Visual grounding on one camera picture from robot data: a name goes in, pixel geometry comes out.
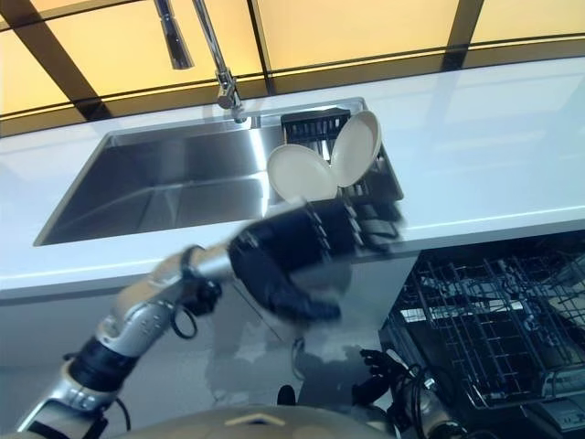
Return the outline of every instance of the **sink basin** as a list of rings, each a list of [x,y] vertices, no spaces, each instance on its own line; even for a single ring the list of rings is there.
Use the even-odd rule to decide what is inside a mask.
[[[354,99],[106,134],[35,245],[261,218],[282,201],[266,173],[284,143],[281,116],[331,106],[365,108]]]

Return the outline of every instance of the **pull-down faucet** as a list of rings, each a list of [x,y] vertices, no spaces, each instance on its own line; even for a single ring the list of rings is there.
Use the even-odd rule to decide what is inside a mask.
[[[191,61],[181,31],[173,16],[173,9],[169,5],[168,0],[154,0],[154,3],[156,4],[158,15],[161,18],[161,25],[165,34],[166,46],[171,63],[173,64],[173,69],[189,69],[193,67],[193,62]],[[243,106],[236,87],[236,80],[231,75],[231,71],[226,66],[226,61],[221,55],[218,38],[211,25],[205,0],[193,0],[193,5],[197,11],[207,45],[216,64],[216,78],[218,78],[219,82],[218,104],[223,109],[231,110],[231,115],[236,123],[243,123],[246,118],[241,117]]]

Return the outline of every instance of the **countertop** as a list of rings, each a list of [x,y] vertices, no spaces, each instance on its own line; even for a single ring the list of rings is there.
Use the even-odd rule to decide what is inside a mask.
[[[249,111],[362,97],[404,191],[398,254],[585,229],[585,58],[459,70],[245,101]],[[35,247],[109,131],[220,116],[217,105],[0,140],[0,299],[106,286],[148,272],[230,222]]]

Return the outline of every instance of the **dishwasher rack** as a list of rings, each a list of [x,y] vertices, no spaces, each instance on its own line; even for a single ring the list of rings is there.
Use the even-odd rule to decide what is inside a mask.
[[[585,391],[583,259],[420,260],[394,309],[425,322],[476,408],[569,396]]]

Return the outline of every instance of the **plate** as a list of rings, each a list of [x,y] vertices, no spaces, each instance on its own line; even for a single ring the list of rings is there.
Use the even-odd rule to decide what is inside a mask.
[[[331,152],[331,170],[340,187],[356,183],[378,156],[382,137],[380,123],[372,112],[352,116],[339,132]]]
[[[327,162],[315,151],[295,144],[272,151],[266,166],[274,190],[287,201],[334,198],[337,184]]]

